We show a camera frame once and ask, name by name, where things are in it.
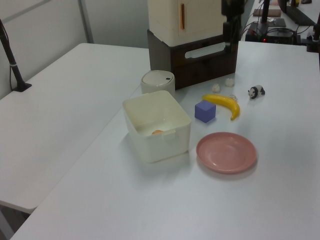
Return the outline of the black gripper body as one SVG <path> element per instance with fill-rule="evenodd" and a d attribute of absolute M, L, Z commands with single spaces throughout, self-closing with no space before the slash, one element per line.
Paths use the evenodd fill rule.
<path fill-rule="evenodd" d="M 245 11 L 245 0 L 221 0 L 221 14 L 231 23 L 239 20 Z"/>

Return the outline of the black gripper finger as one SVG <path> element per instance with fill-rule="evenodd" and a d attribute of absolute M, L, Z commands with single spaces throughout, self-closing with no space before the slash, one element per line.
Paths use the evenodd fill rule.
<path fill-rule="evenodd" d="M 225 51 L 231 53 L 235 51 L 238 44 L 238 23 L 226 21 L 223 23 L 223 41 L 225 43 Z"/>

